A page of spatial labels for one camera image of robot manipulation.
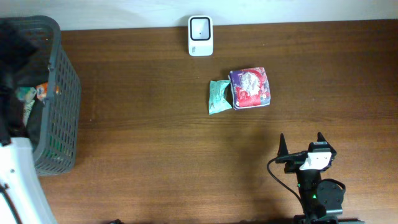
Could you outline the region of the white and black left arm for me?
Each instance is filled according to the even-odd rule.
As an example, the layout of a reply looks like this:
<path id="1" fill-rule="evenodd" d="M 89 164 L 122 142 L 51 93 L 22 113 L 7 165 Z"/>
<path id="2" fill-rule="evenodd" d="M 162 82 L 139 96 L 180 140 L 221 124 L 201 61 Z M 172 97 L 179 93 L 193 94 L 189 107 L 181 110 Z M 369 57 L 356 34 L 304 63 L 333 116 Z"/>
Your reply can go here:
<path id="1" fill-rule="evenodd" d="M 1 22 L 1 223 L 56 223 L 34 167 L 29 138 L 10 128 L 15 75 L 37 47 Z"/>

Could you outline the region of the orange snack packet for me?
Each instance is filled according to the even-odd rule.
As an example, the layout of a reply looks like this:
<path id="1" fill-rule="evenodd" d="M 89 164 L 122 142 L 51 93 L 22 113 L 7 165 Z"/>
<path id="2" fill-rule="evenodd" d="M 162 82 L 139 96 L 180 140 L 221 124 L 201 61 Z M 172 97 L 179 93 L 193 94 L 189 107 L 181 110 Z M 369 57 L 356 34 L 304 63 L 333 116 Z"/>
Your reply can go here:
<path id="1" fill-rule="evenodd" d="M 42 83 L 35 87 L 36 89 L 36 97 L 40 101 L 44 101 L 47 98 L 50 98 L 50 91 L 49 91 L 49 83 Z"/>

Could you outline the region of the dark grey plastic basket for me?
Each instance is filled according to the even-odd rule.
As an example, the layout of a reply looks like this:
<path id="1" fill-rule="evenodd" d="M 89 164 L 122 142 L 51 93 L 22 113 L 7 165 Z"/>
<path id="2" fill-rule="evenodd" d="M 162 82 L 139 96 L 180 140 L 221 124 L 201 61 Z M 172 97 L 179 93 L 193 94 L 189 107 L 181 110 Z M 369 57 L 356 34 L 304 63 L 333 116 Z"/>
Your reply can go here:
<path id="1" fill-rule="evenodd" d="M 61 31 L 47 16 L 2 18 L 37 47 L 16 73 L 16 84 L 49 83 L 50 98 L 35 100 L 27 122 L 37 174 L 60 175 L 73 169 L 76 156 L 81 83 L 62 45 Z"/>

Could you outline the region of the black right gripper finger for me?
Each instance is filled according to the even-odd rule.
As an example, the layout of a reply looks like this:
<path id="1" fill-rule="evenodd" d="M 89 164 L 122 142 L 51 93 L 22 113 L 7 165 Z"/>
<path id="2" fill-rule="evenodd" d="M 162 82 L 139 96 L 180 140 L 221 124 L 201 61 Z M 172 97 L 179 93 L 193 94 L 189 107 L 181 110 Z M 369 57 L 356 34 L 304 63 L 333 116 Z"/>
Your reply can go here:
<path id="1" fill-rule="evenodd" d="M 279 139 L 279 149 L 277 152 L 277 157 L 283 157 L 283 156 L 287 156 L 289 154 L 289 151 L 287 149 L 287 144 L 285 141 L 285 137 L 284 134 L 281 133 L 280 134 L 280 139 Z"/>
<path id="2" fill-rule="evenodd" d="M 317 133 L 317 144 L 324 144 L 324 145 L 328 144 L 327 140 L 325 139 L 325 137 L 321 132 Z"/>

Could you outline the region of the mint green snack packet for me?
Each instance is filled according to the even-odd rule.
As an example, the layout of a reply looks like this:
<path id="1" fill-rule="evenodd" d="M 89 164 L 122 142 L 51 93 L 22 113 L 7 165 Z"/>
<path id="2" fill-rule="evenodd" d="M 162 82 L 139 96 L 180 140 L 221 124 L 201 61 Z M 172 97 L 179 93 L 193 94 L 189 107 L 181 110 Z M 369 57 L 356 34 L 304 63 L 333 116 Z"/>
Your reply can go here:
<path id="1" fill-rule="evenodd" d="M 210 93 L 208 101 L 209 115 L 220 113 L 232 108 L 227 101 L 227 88 L 230 85 L 229 80 L 219 80 L 210 82 Z"/>

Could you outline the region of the white barcode scanner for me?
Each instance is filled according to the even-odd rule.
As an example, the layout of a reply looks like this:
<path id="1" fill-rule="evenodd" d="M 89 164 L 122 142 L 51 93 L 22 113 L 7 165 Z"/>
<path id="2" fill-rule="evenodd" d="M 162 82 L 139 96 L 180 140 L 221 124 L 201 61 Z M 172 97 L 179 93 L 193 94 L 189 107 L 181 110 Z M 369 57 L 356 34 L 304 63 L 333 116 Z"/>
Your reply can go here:
<path id="1" fill-rule="evenodd" d="M 210 16 L 197 15 L 188 19 L 188 53 L 192 57 L 213 54 L 213 21 Z"/>

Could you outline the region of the cream tube gold cap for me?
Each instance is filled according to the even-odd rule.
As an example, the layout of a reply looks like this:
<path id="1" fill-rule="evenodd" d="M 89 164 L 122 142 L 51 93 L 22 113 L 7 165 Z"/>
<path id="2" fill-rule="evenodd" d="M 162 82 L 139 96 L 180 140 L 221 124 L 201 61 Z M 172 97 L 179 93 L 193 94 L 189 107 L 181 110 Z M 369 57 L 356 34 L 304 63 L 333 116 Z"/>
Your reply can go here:
<path id="1" fill-rule="evenodd" d="M 22 112 L 22 122 L 26 126 L 30 113 L 32 111 L 32 107 L 35 103 L 35 96 L 37 94 L 37 90 L 34 87 L 19 87 L 16 90 L 16 96 L 19 101 L 24 104 L 23 112 Z"/>

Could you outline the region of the red purple tissue pack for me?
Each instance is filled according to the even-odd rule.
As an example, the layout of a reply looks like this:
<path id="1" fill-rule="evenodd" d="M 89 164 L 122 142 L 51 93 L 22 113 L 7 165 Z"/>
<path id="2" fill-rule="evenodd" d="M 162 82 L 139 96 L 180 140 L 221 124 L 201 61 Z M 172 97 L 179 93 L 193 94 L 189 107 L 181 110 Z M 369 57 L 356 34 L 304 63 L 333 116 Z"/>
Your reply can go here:
<path id="1" fill-rule="evenodd" d="M 233 108 L 243 110 L 268 106 L 271 91 L 264 67 L 245 68 L 230 71 Z"/>

